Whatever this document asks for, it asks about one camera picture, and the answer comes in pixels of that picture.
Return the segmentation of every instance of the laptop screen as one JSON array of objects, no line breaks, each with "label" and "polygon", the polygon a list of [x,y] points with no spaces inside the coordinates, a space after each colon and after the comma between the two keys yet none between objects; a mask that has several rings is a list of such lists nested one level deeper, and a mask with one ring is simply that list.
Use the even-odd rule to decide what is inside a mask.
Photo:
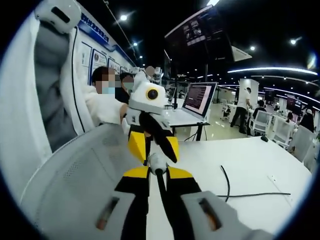
[{"label": "laptop screen", "polygon": [[212,102],[216,86],[216,82],[191,83],[182,107],[196,115],[205,117]]}]

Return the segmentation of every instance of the poster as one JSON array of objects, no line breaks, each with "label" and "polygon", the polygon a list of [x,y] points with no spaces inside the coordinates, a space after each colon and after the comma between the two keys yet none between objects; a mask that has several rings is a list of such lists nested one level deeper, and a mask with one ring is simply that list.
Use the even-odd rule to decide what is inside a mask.
[{"label": "poster", "polygon": [[94,72],[95,69],[101,66],[107,66],[107,56],[104,55],[102,52],[93,49],[91,74]]},{"label": "poster", "polygon": [[81,59],[81,63],[82,63],[82,66],[84,67],[89,67],[89,64],[90,64],[90,59],[91,59],[91,51],[92,51],[92,47],[89,46],[88,44],[82,42],[82,59]]},{"label": "poster", "polygon": [[93,49],[91,55],[91,65],[90,65],[90,73],[88,75],[88,84],[92,85],[91,76],[95,69],[101,66],[107,66],[107,56],[102,52]]},{"label": "poster", "polygon": [[122,74],[122,73],[128,73],[129,71],[128,71],[128,69],[125,67],[125,66],[121,66],[120,67],[120,73]]},{"label": "poster", "polygon": [[111,58],[108,60],[108,67],[114,69],[116,74],[120,74],[120,65]]}]

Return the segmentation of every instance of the blue sign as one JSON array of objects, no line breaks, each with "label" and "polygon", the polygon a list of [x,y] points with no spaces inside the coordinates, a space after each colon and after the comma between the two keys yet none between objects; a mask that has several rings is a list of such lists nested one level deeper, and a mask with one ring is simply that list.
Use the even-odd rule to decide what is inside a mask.
[{"label": "blue sign", "polygon": [[128,55],[117,44],[111,46],[109,44],[109,37],[102,31],[94,22],[90,20],[85,14],[81,14],[81,21],[78,23],[78,28],[87,34],[90,38],[95,40],[98,44],[105,47],[109,52],[117,51],[125,60],[132,66],[135,63],[128,57]]}]

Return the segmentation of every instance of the robot camera head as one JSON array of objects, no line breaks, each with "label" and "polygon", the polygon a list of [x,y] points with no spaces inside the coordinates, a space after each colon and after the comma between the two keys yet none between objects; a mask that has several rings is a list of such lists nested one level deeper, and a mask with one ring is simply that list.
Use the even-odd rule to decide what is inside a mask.
[{"label": "robot camera head", "polygon": [[68,34],[81,20],[75,0],[43,0],[34,10],[36,19],[51,24],[59,33]]},{"label": "robot camera head", "polygon": [[163,108],[166,100],[166,90],[163,86],[151,83],[148,80],[136,82],[136,79],[134,85],[130,101],[136,104]]}]

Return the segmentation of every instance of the person in white shirt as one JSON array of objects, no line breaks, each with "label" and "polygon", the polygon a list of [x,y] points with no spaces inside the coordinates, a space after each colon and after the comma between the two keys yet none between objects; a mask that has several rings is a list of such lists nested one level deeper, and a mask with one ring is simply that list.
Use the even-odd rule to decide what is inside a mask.
[{"label": "person in white shirt", "polygon": [[246,114],[247,114],[247,106],[249,108],[252,108],[252,105],[250,104],[250,93],[251,93],[251,88],[247,87],[244,90],[244,94],[239,97],[238,104],[236,106],[236,110],[232,119],[232,122],[230,124],[230,127],[233,127],[238,120],[238,117],[240,116],[240,127],[239,127],[239,132],[242,134],[246,134],[245,131],[245,119],[246,119]]}]

